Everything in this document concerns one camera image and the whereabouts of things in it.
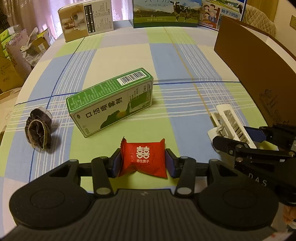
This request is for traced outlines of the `white hair clip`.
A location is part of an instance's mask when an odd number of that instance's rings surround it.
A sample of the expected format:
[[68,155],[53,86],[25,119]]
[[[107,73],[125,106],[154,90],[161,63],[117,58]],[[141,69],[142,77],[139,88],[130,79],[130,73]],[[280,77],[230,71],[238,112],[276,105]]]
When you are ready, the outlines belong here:
[[216,110],[211,113],[215,127],[208,131],[212,143],[216,136],[221,136],[243,142],[248,144],[250,148],[256,149],[256,145],[230,104],[219,104],[216,106]]

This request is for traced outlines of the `red candy packet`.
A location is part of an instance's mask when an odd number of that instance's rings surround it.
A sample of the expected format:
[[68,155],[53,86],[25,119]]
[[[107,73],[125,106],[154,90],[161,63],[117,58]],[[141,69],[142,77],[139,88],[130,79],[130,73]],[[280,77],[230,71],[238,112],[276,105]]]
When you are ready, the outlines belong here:
[[119,176],[138,171],[155,177],[167,178],[165,139],[152,143],[129,143],[121,140],[122,164]]

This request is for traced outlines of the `green spray medicine box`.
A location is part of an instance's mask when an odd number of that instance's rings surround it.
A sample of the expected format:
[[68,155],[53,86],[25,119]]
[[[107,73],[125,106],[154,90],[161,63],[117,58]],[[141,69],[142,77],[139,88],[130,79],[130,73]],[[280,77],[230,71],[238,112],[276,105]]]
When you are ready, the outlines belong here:
[[84,137],[148,108],[154,78],[138,68],[66,98],[70,117]]

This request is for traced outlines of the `dark brown hair scrunchie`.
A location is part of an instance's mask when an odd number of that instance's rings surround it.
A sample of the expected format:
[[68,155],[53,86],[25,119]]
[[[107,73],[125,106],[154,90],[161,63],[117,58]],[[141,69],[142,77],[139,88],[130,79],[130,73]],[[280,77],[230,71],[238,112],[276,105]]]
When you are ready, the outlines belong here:
[[40,106],[30,112],[26,121],[26,139],[33,148],[49,150],[52,142],[52,115]]

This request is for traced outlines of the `brown white storage box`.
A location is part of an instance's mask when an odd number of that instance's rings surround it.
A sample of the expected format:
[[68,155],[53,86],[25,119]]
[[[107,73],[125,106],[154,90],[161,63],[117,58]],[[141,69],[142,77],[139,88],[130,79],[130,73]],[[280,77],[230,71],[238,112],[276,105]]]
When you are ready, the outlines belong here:
[[295,56],[273,36],[223,16],[214,51],[237,76],[268,126],[295,125]]

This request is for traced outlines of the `checkered bed sheet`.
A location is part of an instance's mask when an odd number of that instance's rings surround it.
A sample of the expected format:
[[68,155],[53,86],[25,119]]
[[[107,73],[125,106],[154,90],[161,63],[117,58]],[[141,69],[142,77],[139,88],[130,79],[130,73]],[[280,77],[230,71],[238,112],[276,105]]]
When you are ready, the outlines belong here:
[[245,126],[265,121],[234,73],[214,52],[218,33],[203,27],[133,28],[72,42],[59,37],[30,73],[1,142],[1,234],[15,226],[11,195],[69,159],[110,156],[121,140],[166,141],[177,156],[207,162],[210,114],[232,106]]

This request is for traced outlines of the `flattened cardboard on floor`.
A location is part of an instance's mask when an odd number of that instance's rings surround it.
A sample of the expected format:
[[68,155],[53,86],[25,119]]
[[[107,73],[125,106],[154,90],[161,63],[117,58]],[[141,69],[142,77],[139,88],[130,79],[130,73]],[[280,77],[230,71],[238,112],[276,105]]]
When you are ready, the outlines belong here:
[[0,114],[1,114],[1,119],[0,119],[0,131],[1,131],[1,141],[4,136],[4,132],[6,130],[7,124],[9,122],[9,118],[12,115],[14,106],[16,104],[16,100],[18,98],[18,95],[20,93],[20,90],[22,88],[14,88],[12,90],[6,91],[1,93],[1,100],[0,100]]

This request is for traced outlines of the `quilted beige chair cover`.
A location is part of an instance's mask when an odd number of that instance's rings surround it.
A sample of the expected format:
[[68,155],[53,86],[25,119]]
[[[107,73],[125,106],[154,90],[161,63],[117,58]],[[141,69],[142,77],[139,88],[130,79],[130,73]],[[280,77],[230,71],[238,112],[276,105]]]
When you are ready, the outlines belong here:
[[257,29],[260,29],[267,34],[276,36],[276,26],[275,24],[267,17],[267,15],[260,11],[259,9],[246,5],[243,20],[244,23],[251,25]]

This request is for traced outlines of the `dark blue milk carton box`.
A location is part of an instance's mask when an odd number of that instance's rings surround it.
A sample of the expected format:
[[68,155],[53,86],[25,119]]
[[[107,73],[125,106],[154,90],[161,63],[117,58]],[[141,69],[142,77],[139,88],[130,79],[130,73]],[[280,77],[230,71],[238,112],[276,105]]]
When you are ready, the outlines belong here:
[[198,25],[218,31],[223,16],[241,21],[246,4],[244,0],[202,1]]

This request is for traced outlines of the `beige white product box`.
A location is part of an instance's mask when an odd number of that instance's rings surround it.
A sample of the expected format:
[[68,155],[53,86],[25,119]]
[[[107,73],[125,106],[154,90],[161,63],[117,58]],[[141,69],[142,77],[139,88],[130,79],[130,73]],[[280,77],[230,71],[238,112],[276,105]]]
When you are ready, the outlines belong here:
[[80,1],[58,15],[66,42],[114,30],[111,1]]

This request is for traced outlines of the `light blue milk carton box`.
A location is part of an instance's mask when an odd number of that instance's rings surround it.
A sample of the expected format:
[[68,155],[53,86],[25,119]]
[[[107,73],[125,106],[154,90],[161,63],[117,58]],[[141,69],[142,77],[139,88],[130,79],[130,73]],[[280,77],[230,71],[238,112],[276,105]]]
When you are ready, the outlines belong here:
[[134,28],[197,27],[201,1],[134,0],[128,16]]

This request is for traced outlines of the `green tissue packs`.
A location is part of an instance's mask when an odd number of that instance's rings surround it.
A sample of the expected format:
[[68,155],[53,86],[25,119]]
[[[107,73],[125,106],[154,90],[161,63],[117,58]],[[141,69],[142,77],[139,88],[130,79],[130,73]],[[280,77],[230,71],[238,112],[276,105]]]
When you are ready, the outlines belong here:
[[4,30],[0,34],[0,41],[1,41],[1,45],[2,45],[2,48],[3,49],[5,48],[6,40],[9,40],[10,39],[10,36],[11,36],[11,33],[10,33],[10,29],[9,28],[7,28],[6,30]]

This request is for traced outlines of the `pink curtain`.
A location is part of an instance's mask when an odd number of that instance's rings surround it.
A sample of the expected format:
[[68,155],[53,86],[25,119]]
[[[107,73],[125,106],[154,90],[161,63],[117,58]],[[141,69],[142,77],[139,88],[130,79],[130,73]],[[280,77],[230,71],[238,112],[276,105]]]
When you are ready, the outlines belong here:
[[[30,34],[48,28],[55,37],[63,35],[58,10],[80,1],[1,1],[1,9],[10,26],[20,25]],[[128,22],[130,1],[111,1],[114,30]]]

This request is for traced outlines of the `single wall socket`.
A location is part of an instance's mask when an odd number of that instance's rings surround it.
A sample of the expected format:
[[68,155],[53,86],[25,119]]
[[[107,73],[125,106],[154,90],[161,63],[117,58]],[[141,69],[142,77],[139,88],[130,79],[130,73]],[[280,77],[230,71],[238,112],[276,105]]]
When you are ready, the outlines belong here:
[[292,15],[290,19],[290,27],[296,30],[296,16]]

